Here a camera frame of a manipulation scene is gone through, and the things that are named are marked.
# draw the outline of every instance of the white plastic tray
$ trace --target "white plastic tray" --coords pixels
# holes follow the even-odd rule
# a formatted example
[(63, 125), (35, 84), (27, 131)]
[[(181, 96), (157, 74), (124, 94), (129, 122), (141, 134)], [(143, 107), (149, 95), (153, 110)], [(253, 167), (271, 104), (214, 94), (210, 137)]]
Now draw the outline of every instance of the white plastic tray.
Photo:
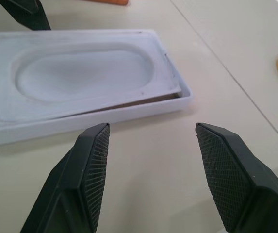
[(177, 111), (191, 98), (154, 31), (0, 33), (0, 144)]

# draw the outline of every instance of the black object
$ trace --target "black object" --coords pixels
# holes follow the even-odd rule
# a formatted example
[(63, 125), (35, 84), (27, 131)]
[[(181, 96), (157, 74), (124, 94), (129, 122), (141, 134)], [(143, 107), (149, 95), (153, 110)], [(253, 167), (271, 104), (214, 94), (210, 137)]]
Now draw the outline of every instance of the black object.
[(104, 191), (110, 126), (83, 132), (49, 174), (21, 233), (94, 233)]
[(50, 30), (39, 0), (0, 0), (0, 4), (23, 26), (31, 30)]
[(278, 178), (236, 134), (198, 123), (209, 189), (229, 233), (278, 233)]

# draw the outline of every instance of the beige table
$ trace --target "beige table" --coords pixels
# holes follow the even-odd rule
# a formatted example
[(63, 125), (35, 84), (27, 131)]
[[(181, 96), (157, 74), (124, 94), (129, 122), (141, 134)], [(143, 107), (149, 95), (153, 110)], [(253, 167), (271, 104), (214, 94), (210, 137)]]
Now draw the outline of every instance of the beige table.
[(171, 0), (278, 132), (277, 0)]
[[(184, 112), (112, 125), (98, 233), (214, 233), (197, 122), (238, 133), (278, 174), (278, 134), (169, 0), (128, 7), (42, 1), (53, 29), (153, 28), (195, 93)], [(0, 31), (25, 30), (0, 7)], [(50, 170), (80, 132), (0, 146), (0, 233), (20, 231)]]

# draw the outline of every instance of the white tray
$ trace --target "white tray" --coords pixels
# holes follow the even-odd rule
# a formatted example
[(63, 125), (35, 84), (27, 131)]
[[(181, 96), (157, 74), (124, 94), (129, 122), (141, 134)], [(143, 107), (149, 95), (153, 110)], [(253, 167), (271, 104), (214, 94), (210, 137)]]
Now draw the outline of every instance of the white tray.
[(191, 98), (154, 31), (0, 33), (0, 144), (177, 111)]

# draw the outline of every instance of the white lid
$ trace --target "white lid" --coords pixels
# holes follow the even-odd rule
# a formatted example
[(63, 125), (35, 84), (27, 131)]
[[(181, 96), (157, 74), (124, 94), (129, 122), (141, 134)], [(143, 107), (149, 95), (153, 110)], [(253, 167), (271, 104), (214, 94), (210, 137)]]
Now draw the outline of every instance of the white lid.
[(0, 35), (0, 121), (66, 117), (178, 92), (151, 31)]

